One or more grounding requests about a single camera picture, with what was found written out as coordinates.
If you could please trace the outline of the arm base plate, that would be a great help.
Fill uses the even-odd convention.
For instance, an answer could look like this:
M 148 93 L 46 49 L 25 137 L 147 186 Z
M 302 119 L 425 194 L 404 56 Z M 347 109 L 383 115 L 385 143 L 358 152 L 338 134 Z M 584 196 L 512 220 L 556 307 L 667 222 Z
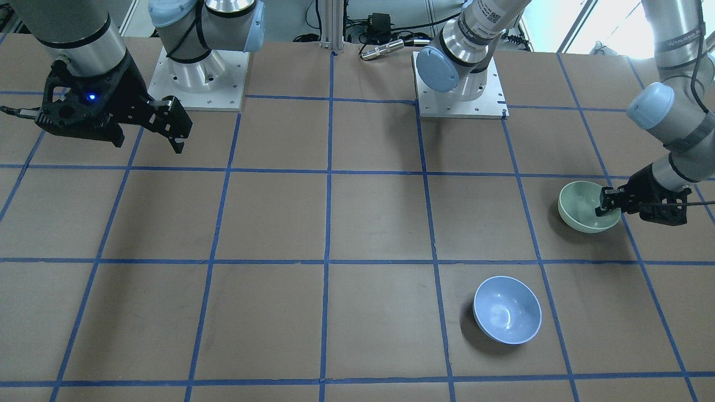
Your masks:
M 477 74 L 469 74 L 460 80 L 455 89 L 449 92 L 436 92 L 427 86 L 417 71 L 413 53 L 414 87 L 418 95 L 418 107 L 423 118 L 471 118 L 503 119 L 510 112 L 496 60 L 491 59 L 488 68 Z
M 187 111 L 240 112 L 252 53 L 213 50 L 199 62 L 181 64 L 161 49 L 148 86 L 155 99 L 174 95 Z

